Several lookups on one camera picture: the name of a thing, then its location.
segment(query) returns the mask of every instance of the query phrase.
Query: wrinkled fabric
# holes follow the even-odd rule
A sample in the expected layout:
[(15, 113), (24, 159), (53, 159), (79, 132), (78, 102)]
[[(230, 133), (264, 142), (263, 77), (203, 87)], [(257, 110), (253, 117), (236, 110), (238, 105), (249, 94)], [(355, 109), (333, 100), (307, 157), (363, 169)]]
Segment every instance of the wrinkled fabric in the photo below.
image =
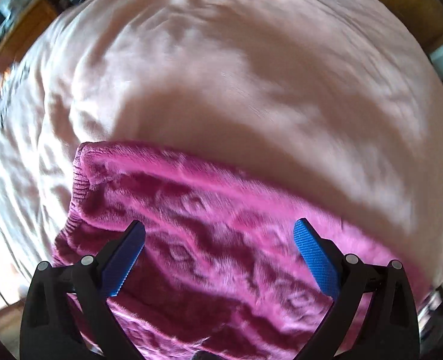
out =
[[(84, 144), (53, 260), (63, 266), (96, 255), (137, 219), (145, 247), (109, 305), (145, 358), (189, 359), (206, 350), (292, 359), (331, 304), (294, 244), (302, 217), (343, 254), (383, 266), (396, 257), (343, 218), (243, 171), (139, 143)], [(398, 258), (422, 299), (427, 281)], [(366, 308), (365, 299), (347, 344)]]
[(89, 0), (20, 68), (0, 128), (0, 237), (29, 278), (82, 142), (240, 167), (443, 280), (443, 85), (377, 0)]

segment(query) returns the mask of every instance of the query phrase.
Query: pink fleece blanket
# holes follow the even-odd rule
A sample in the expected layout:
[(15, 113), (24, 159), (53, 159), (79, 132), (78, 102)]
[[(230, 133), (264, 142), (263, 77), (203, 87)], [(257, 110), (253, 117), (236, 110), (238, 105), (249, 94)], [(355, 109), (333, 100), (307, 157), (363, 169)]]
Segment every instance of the pink fleece blanket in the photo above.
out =
[(146, 246), (109, 305), (146, 358), (187, 359), (201, 349), (228, 359), (291, 359), (331, 303), (294, 244), (301, 217), (366, 263), (401, 259), (415, 298), (425, 295), (426, 282), (403, 256), (342, 218), (240, 170), (140, 143), (80, 146), (54, 261), (96, 254), (138, 219)]

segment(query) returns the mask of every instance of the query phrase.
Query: blue gripper pad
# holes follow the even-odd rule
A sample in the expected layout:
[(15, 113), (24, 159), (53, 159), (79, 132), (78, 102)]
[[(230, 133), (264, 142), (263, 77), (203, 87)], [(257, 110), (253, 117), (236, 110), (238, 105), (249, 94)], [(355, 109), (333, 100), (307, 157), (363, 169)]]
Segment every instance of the blue gripper pad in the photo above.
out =
[(105, 298), (118, 295), (145, 245), (145, 236), (145, 226), (138, 222), (118, 245), (101, 273), (100, 295)]
[(321, 292), (336, 300), (340, 293), (340, 274), (323, 249), (323, 239), (305, 218), (297, 220), (293, 236)]

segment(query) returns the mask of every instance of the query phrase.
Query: pink cloth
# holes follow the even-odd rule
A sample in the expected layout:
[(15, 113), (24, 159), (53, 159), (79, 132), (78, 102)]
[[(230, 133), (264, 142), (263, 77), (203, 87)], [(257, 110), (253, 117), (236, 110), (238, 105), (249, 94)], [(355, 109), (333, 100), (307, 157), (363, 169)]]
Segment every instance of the pink cloth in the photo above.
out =
[(292, 359), (331, 303), (294, 244), (301, 217), (344, 254), (380, 265), (400, 258), (415, 298), (425, 295), (417, 269), (342, 218), (240, 170), (140, 143), (80, 146), (68, 221), (53, 255), (57, 266), (75, 263), (138, 219), (145, 248), (109, 305), (146, 358), (207, 350), (231, 359)]

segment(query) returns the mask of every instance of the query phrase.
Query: bed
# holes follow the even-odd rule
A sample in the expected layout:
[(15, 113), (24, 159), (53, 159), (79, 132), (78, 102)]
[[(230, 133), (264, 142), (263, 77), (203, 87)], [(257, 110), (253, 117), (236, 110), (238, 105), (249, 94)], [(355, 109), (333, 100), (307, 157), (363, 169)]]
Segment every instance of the bed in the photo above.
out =
[(104, 140), (242, 169), (443, 283), (443, 85), (377, 0), (65, 12), (0, 97), (0, 239), (26, 280), (65, 226), (77, 147)]

